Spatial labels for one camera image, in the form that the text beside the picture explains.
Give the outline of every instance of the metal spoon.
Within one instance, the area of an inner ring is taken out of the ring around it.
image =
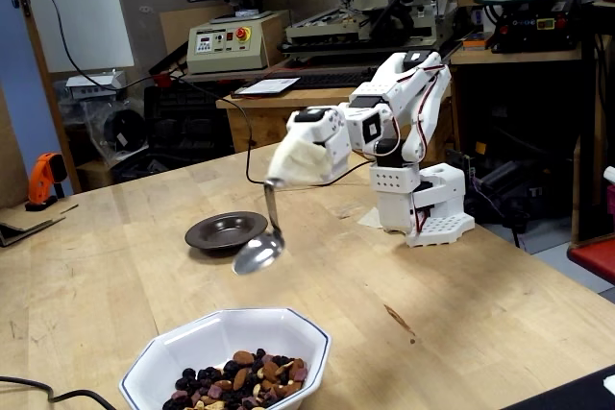
[[[265,201],[269,211],[269,222],[273,232],[264,232],[248,242],[233,262],[233,271],[239,275],[250,274],[272,264],[284,250],[284,239],[278,222],[276,207],[276,187],[282,185],[279,180],[266,180]]]

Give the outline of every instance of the spoon handle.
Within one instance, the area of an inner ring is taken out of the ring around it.
[[[271,226],[273,229],[282,234],[282,230],[280,229],[280,224],[278,222],[278,208],[276,207],[276,185],[277,182],[274,180],[266,180],[265,181],[265,201],[267,202],[267,210],[269,211],[269,221],[271,222]]]

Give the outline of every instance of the whiteboard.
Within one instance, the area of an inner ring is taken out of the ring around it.
[[[73,71],[50,0],[31,0],[49,72]],[[119,0],[56,0],[68,49],[84,70],[135,65]]]

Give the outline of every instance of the trail mix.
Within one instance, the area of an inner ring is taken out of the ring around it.
[[[223,370],[185,369],[162,410],[261,410],[295,394],[307,377],[302,359],[239,350]]]

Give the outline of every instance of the white robotic arm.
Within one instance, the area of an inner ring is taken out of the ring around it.
[[[350,103],[293,112],[268,178],[286,185],[331,182],[348,171],[352,150],[374,156],[372,188],[381,224],[410,246],[454,242],[474,219],[463,212],[463,172],[440,164],[419,171],[451,80],[437,53],[397,53]],[[406,141],[402,129],[411,126]]]

